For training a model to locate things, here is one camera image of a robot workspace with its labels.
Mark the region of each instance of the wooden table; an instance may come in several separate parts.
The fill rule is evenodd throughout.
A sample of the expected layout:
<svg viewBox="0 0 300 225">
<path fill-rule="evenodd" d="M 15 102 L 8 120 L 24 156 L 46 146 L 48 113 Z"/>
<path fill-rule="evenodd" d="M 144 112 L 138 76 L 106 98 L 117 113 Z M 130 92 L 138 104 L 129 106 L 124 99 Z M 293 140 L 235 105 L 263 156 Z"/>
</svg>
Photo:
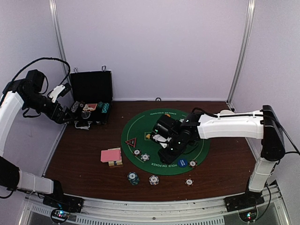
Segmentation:
<svg viewBox="0 0 300 225">
<path fill-rule="evenodd" d="M 244 138 L 212 139 L 202 164 L 188 173 L 161 176 L 156 186 L 149 184 L 152 174 L 137 168 L 124 154 L 122 167 L 100 162 L 101 150 L 121 146 L 122 130 L 135 115 L 155 108 L 190 112 L 194 107 L 211 113 L 228 109 L 225 102 L 113 102 L 107 125 L 94 125 L 89 131 L 67 126 L 46 177 L 59 180 L 66 194 L 122 201 L 191 200 L 244 192 L 255 166 Z M 137 186 L 127 180 L 131 171 L 140 177 Z M 186 186 L 186 178 L 192 178 L 195 184 Z"/>
</svg>

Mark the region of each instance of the green poker mat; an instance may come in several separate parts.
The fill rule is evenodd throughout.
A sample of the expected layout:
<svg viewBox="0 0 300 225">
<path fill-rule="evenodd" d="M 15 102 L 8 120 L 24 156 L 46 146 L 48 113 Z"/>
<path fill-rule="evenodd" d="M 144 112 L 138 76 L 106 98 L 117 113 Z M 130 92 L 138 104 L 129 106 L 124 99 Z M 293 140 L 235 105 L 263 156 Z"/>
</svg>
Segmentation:
<svg viewBox="0 0 300 225">
<path fill-rule="evenodd" d="M 149 173 L 157 175 L 177 175 L 191 171 L 193 168 L 189 166 L 179 167 L 177 162 L 184 158 L 187 161 L 195 160 L 199 165 L 208 154 L 210 141 L 200 140 L 196 148 L 188 146 L 185 152 L 171 165 L 162 164 L 158 156 L 158 150 L 161 149 L 161 145 L 149 139 L 149 134 L 152 132 L 154 125 L 162 114 L 168 114 L 176 120 L 184 119 L 187 116 L 186 112 L 164 108 L 148 110 L 138 114 L 132 118 L 123 129 L 121 136 L 123 152 L 134 165 Z M 126 141 L 134 138 L 136 138 L 135 148 L 126 144 Z M 142 154 L 149 154 L 150 159 L 143 162 L 140 156 L 136 157 L 133 155 L 135 149 L 139 149 Z"/>
</svg>

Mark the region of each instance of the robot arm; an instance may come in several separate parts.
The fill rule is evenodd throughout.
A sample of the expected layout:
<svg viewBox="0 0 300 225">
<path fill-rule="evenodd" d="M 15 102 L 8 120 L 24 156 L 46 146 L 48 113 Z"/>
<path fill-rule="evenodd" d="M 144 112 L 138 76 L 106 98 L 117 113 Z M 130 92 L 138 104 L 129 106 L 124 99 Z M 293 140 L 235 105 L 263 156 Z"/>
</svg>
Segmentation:
<svg viewBox="0 0 300 225">
<path fill-rule="evenodd" d="M 40 94 L 43 81 L 44 75 L 32 70 L 28 72 L 26 78 L 13 81 L 5 88 L 6 96 L 0 106 L 0 185 L 9 190 L 43 194 L 48 196 L 44 199 L 45 204 L 58 208 L 57 202 L 60 202 L 63 203 L 60 206 L 63 210 L 77 212 L 81 210 L 83 200 L 64 195 L 59 181 L 24 172 L 3 158 L 8 133 L 20 109 L 34 109 L 59 124 L 73 120 L 73 114 L 69 109 L 63 108 L 56 100 L 70 90 L 69 84 L 59 85 L 49 97 L 46 97 Z"/>
<path fill-rule="evenodd" d="M 226 198 L 227 210 L 254 206 L 275 164 L 285 155 L 283 132 L 273 109 L 264 105 L 260 111 L 239 114 L 197 113 L 196 108 L 183 120 L 162 115 L 153 128 L 152 140 L 161 144 L 158 151 L 162 163 L 171 164 L 188 144 L 214 137 L 249 137 L 262 140 L 261 156 L 249 178 L 246 192 Z"/>
</svg>

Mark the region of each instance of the blue poker chip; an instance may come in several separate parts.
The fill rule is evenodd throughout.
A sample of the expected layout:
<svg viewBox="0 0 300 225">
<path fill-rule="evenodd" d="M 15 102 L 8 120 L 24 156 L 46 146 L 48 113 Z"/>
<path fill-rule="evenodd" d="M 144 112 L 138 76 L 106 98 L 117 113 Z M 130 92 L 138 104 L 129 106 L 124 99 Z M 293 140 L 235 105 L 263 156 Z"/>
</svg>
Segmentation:
<svg viewBox="0 0 300 225">
<path fill-rule="evenodd" d="M 185 158 L 178 160 L 177 165 L 179 167 L 186 167 L 188 165 L 188 161 Z"/>
</svg>

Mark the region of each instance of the white wall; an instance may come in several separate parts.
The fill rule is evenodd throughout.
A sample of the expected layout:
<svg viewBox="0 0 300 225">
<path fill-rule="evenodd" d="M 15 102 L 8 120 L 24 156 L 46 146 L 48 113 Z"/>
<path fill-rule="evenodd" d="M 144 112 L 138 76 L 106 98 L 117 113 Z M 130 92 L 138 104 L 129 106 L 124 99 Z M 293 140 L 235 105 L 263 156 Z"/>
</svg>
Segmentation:
<svg viewBox="0 0 300 225">
<path fill-rule="evenodd" d="M 39 57 L 58 57 L 58 48 L 48 0 L 1 0 L 0 2 L 0 90 L 26 64 Z M 64 76 L 59 62 L 38 62 L 29 69 L 39 69 L 48 76 L 52 89 Z M 64 103 L 70 103 L 70 96 Z M 42 175 L 54 141 L 62 129 L 42 115 L 24 119 L 18 114 L 9 133 L 4 158 L 20 169 Z M 0 195 L 7 195 L 0 187 Z M 0 201 L 0 225 L 16 224 L 24 195 L 15 192 Z"/>
<path fill-rule="evenodd" d="M 115 100 L 225 100 L 248 0 L 57 0 L 67 60 L 113 74 Z"/>
<path fill-rule="evenodd" d="M 300 1 L 261 0 L 233 104 L 238 112 L 273 106 L 281 124 L 300 147 Z M 286 150 L 293 150 L 286 140 Z M 254 142 L 255 151 L 261 149 Z M 286 155 L 274 174 L 292 224 L 299 224 L 300 157 Z"/>
</svg>

